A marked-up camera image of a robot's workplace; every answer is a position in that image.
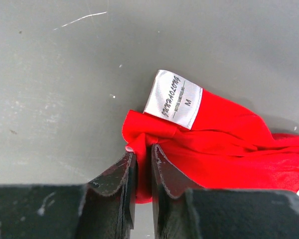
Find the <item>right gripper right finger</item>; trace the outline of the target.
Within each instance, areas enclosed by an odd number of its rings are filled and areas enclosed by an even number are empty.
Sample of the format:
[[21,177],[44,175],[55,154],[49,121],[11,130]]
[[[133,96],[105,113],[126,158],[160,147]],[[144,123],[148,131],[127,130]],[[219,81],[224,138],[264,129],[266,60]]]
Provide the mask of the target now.
[[197,239],[187,189],[202,189],[167,158],[160,145],[151,147],[151,187],[156,239]]

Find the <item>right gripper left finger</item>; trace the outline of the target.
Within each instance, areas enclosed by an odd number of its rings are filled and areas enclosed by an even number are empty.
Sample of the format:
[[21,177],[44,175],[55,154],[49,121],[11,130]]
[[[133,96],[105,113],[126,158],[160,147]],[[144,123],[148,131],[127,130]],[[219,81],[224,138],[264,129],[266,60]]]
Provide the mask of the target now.
[[129,239],[135,221],[136,185],[136,156],[125,152],[88,183],[77,238]]

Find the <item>red underwear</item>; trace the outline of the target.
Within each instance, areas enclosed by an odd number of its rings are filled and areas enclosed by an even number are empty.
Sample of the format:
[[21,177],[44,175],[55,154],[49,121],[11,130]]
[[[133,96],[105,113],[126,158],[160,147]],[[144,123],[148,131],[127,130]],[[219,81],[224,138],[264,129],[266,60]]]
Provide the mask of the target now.
[[122,134],[126,150],[137,157],[139,204],[152,201],[154,144],[202,187],[299,196],[299,135],[272,133],[254,112],[173,72],[157,72],[144,111],[128,112]]

